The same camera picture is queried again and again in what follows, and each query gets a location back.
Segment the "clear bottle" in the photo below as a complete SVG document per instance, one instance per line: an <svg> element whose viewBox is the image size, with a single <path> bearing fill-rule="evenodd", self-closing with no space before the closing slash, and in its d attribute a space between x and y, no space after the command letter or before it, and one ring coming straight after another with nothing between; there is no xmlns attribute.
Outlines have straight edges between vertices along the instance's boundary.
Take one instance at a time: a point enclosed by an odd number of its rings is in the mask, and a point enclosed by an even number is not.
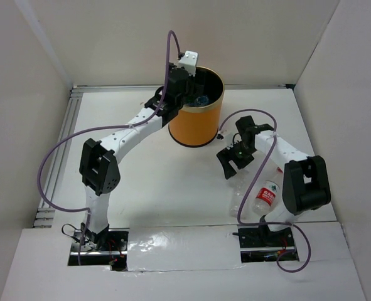
<svg viewBox="0 0 371 301"><path fill-rule="evenodd" d="M240 204L249 185L250 174L248 172L238 172L235 176L229 179L229 186L232 188L232 197L229 207L229 215L231 217L237 217Z"/></svg>

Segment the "red label water bottle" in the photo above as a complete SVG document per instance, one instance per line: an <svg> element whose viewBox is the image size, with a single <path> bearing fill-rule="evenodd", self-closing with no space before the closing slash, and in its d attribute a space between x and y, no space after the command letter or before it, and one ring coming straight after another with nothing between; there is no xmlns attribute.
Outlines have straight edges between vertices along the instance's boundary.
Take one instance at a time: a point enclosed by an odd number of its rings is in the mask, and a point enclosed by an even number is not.
<svg viewBox="0 0 371 301"><path fill-rule="evenodd" d="M252 203L252 212L263 216L270 213L276 206L277 198L281 195L283 171L278 167L272 177L266 180Z"/></svg>

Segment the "blue label water bottle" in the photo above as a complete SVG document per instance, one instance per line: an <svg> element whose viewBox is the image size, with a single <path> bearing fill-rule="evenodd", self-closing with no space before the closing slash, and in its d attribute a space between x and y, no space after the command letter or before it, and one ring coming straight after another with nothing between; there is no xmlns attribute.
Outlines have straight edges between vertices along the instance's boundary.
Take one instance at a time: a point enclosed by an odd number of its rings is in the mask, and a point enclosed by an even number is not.
<svg viewBox="0 0 371 301"><path fill-rule="evenodd" d="M206 95L202 95L199 97L190 97L187 99L185 105L187 107L206 107L207 105L210 104L210 99Z"/></svg>

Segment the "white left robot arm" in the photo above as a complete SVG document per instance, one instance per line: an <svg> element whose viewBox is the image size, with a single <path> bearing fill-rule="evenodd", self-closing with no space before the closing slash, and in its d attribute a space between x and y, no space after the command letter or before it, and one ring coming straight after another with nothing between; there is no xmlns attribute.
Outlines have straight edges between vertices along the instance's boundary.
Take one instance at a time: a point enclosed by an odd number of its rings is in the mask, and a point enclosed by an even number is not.
<svg viewBox="0 0 371 301"><path fill-rule="evenodd" d="M109 198L121 180L121 160L142 140L172 121L188 98L196 98L202 91L196 82L196 65L171 63L165 86L156 90L127 128L99 141L88 139L84 143L79 171L90 214L81 224L85 237L82 245L87 243L92 249L101 250L108 243Z"/></svg>

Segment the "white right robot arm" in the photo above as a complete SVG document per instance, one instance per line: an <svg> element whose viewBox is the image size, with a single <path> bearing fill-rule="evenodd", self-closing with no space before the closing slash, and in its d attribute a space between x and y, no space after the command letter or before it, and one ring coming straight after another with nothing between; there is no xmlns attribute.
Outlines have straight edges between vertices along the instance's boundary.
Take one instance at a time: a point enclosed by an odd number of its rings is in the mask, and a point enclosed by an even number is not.
<svg viewBox="0 0 371 301"><path fill-rule="evenodd" d="M285 235L286 228L306 211L316 210L331 201L326 163L321 156L309 156L279 137L269 124L257 125L251 116L238 119L235 126L240 141L233 142L229 135L219 134L227 146L217 153L224 177L230 179L237 169L247 167L256 151L264 153L283 172L282 201L259 220L258 238L272 246Z"/></svg>

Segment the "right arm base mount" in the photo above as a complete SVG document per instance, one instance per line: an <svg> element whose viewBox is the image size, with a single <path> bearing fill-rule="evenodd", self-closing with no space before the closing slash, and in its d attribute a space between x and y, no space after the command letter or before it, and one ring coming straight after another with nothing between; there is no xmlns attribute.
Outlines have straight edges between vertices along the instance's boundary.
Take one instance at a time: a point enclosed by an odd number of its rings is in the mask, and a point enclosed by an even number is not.
<svg viewBox="0 0 371 301"><path fill-rule="evenodd" d="M242 263L299 260L290 227L275 233L266 226L238 228L232 235L239 240Z"/></svg>

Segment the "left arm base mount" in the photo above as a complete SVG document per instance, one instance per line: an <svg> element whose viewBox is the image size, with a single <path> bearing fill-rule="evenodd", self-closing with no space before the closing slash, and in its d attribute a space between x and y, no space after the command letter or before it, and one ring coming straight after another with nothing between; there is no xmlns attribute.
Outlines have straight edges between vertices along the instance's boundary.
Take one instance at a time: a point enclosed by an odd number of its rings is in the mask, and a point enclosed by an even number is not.
<svg viewBox="0 0 371 301"><path fill-rule="evenodd" d="M110 229L97 243L85 238L82 244L82 232L74 225L66 223L61 231L71 239L68 266L108 266L115 272L127 271L128 229Z"/></svg>

